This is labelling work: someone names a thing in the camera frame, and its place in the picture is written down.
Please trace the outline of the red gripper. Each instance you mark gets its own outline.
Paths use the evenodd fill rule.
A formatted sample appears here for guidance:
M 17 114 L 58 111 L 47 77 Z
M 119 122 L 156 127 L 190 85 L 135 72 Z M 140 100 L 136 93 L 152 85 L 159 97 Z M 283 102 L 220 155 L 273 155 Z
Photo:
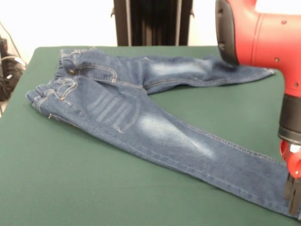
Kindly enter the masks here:
M 289 201 L 289 214 L 296 215 L 301 203 L 301 146 L 281 140 L 280 153 L 289 172 L 284 198 Z

